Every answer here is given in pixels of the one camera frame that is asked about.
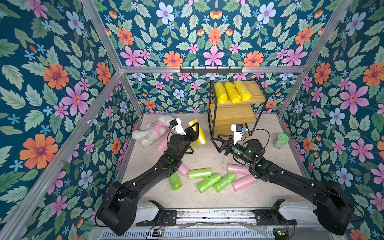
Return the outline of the yellow trash bag roll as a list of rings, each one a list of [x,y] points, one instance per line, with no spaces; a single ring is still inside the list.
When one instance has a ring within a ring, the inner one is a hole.
[[[214,85],[217,101],[220,104],[225,104],[228,100],[228,95],[223,83],[216,83]]]
[[[197,119],[195,119],[195,120],[192,120],[190,122],[199,122],[199,121]],[[202,146],[202,145],[207,143],[207,139],[206,139],[206,136],[202,130],[202,126],[200,123],[199,123],[199,125],[200,125],[200,136],[198,137],[197,142],[200,146]]]
[[[224,84],[227,95],[232,104],[238,104],[242,100],[242,97],[239,95],[235,85],[231,82],[226,82]]]
[[[252,94],[247,88],[247,86],[242,81],[234,82],[235,88],[238,94],[241,96],[243,102],[247,102],[252,98]]]

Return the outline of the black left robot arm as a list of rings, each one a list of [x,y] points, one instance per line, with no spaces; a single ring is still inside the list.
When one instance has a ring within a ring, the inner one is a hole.
[[[138,177],[110,185],[95,220],[100,220],[115,234],[121,236],[134,223],[139,200],[151,188],[173,175],[182,165],[182,158],[188,153],[192,142],[198,140],[199,123],[184,129],[185,135],[172,135],[167,150],[157,163]]]

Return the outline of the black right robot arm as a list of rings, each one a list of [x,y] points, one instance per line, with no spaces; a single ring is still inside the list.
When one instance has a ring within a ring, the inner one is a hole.
[[[311,202],[316,207],[313,210],[316,220],[326,230],[339,236],[346,233],[355,207],[339,183],[313,181],[279,167],[263,157],[265,148],[257,139],[241,145],[233,137],[219,134],[211,142],[219,153],[232,154],[249,165],[254,178],[279,185]]]

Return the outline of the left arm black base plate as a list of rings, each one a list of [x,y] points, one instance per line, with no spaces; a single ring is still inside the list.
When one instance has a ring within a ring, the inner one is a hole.
[[[138,205],[134,221],[135,227],[149,227],[154,225],[175,226],[177,219],[176,210],[166,210],[154,200]]]

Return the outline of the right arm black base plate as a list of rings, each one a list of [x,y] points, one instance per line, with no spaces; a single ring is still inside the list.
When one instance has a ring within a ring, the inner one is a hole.
[[[280,205],[285,199],[278,199],[270,209],[255,209],[256,222],[259,226],[296,226],[296,220],[287,220],[279,212]]]

